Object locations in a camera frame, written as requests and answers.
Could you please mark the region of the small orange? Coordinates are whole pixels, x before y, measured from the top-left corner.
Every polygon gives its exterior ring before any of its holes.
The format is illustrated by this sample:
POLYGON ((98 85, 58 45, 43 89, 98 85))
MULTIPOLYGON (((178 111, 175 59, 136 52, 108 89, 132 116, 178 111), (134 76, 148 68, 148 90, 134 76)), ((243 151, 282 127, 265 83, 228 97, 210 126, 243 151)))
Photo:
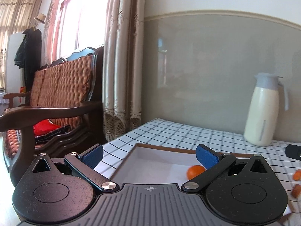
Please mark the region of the small orange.
POLYGON ((188 180, 192 180, 196 176, 202 174, 204 171, 206 171, 206 169, 203 166, 194 165, 194 166, 191 166, 190 168, 188 168, 186 175, 187 175, 188 180))

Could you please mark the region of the carrot top piece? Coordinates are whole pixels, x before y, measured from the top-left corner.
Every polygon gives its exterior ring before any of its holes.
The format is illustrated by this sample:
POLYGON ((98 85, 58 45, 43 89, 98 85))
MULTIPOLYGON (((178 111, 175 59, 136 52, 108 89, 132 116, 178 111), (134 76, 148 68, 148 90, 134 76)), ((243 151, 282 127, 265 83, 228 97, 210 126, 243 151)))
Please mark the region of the carrot top piece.
POLYGON ((291 195, 295 198, 298 199, 301 195, 301 185, 300 184, 295 184, 295 186, 292 189, 291 195))

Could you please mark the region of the cream thermos jug grey lid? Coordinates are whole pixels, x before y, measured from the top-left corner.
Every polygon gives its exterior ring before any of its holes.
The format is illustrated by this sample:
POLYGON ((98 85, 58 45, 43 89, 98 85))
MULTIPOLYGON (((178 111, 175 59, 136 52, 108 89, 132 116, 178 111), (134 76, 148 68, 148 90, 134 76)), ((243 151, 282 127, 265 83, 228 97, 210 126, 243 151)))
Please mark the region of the cream thermos jug grey lid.
POLYGON ((289 110, 289 96, 278 75, 258 73, 252 94, 244 138, 256 146, 269 146, 274 136, 279 114, 279 88, 284 92, 284 110, 289 110))

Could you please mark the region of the black checked cushion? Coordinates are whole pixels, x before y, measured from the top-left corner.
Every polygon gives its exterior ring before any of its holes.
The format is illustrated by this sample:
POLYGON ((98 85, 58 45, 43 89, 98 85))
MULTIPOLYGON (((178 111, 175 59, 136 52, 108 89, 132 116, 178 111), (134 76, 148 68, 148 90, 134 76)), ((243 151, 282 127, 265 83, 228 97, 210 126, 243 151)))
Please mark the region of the black checked cushion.
POLYGON ((61 135, 61 134, 65 134, 70 130, 70 125, 65 125, 63 127, 60 127, 58 129, 55 129, 47 134, 41 135, 41 136, 36 136, 35 137, 35 143, 37 145, 40 144, 45 144, 47 142, 49 142, 52 138, 61 135))

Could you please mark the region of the red cloth on bench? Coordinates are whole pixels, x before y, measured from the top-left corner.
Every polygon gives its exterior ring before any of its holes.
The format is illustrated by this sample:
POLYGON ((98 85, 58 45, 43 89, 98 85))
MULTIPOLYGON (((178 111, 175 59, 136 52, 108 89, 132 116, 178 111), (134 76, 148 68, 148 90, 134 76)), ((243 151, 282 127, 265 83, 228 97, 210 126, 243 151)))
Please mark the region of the red cloth on bench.
POLYGON ((42 120, 33 126, 35 136, 41 136, 47 134, 58 128, 60 128, 59 125, 53 124, 48 119, 42 120))

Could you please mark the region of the dark wooden bench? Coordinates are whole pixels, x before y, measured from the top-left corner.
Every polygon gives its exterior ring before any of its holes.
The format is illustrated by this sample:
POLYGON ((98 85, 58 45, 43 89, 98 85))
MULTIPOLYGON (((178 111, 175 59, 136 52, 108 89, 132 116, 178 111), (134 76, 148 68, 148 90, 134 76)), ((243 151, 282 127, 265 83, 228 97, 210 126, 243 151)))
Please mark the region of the dark wooden bench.
POLYGON ((61 158, 105 142, 104 48, 86 48, 34 75, 29 102, 1 115, 4 161, 13 185, 40 153, 61 158))

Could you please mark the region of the white black checked tablecloth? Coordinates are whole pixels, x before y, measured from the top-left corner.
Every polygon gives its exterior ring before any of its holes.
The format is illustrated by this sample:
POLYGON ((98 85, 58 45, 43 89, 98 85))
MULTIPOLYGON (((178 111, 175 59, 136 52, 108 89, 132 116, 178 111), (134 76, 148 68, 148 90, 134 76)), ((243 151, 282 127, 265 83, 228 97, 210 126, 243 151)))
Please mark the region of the white black checked tablecloth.
MULTIPOLYGON (((287 194, 291 193, 295 184, 300 183, 293 180, 293 174, 300 169, 300 161, 288 158, 285 154, 289 142, 274 140, 267 147, 254 146, 245 141, 241 134, 203 129, 159 118, 104 144, 104 156, 94 170, 110 178, 138 143, 184 150, 196 150, 199 144, 204 144, 215 152, 243 155, 259 153, 270 165, 287 194)), ((146 192, 154 192, 155 185, 144 184, 146 192)))

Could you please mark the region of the brown box white interior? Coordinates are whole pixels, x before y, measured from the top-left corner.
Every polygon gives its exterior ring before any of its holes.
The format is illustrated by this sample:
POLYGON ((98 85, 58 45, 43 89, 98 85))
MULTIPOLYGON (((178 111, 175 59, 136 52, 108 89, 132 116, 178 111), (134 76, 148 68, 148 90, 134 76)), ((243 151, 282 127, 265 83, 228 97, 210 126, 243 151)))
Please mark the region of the brown box white interior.
POLYGON ((124 158, 110 180, 122 184, 178 184, 188 181, 191 166, 201 165, 195 150, 138 143, 124 158))

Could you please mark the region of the woven rattan bench cushion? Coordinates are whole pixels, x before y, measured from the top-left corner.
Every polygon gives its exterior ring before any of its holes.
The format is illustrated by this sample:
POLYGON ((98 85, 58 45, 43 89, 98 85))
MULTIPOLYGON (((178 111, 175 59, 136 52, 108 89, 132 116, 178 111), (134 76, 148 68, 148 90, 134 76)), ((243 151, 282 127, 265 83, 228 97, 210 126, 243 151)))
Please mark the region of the woven rattan bench cushion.
MULTIPOLYGON (((39 70, 35 73, 29 105, 41 108, 71 108, 86 100, 92 81, 92 55, 39 70)), ((82 123, 82 118, 48 119, 70 130, 82 123)))

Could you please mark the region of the beige lace curtain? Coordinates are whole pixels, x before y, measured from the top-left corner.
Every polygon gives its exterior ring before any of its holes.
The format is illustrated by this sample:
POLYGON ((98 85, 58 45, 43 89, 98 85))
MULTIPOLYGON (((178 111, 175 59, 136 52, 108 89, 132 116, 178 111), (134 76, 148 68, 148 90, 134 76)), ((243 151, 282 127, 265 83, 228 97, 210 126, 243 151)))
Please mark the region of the beige lace curtain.
POLYGON ((104 134, 112 141, 141 125, 145 0, 109 0, 103 59, 104 134))

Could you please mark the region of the white refrigerator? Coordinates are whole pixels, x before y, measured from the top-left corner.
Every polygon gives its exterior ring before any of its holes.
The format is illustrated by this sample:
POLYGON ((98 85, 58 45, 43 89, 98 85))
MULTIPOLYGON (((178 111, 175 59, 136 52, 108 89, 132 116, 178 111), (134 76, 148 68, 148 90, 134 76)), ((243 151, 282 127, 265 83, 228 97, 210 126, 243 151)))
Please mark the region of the white refrigerator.
POLYGON ((18 48, 24 38, 21 32, 15 33, 8 38, 7 56, 6 56, 6 92, 19 93, 23 86, 23 69, 15 65, 14 59, 18 48))

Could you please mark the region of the black hanging jacket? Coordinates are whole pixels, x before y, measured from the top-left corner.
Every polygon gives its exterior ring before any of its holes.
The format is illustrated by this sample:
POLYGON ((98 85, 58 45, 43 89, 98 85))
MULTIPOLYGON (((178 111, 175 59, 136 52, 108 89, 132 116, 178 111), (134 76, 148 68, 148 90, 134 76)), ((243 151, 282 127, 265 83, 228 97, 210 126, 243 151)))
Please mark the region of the black hanging jacket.
POLYGON ((40 69, 42 34, 33 27, 23 31, 24 38, 14 58, 14 64, 24 70, 26 91, 32 89, 35 72, 40 69))

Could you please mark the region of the straw hat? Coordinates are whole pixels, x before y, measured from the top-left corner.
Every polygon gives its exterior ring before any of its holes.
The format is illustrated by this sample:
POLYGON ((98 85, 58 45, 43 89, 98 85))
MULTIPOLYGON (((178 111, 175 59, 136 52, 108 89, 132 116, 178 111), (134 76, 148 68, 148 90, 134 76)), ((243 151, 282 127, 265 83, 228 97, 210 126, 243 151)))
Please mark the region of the straw hat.
POLYGON ((43 13, 39 13, 34 19, 35 19, 35 21, 37 21, 41 24, 45 24, 46 15, 43 13))

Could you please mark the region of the far beige curtain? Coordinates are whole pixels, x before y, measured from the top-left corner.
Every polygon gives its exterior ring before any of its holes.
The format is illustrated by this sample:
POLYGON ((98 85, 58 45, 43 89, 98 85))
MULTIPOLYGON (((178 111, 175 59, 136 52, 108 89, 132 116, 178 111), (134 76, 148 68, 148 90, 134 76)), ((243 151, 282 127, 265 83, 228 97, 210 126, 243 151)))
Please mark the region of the far beige curtain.
POLYGON ((33 26, 42 0, 1 0, 1 89, 5 89, 8 37, 33 26))

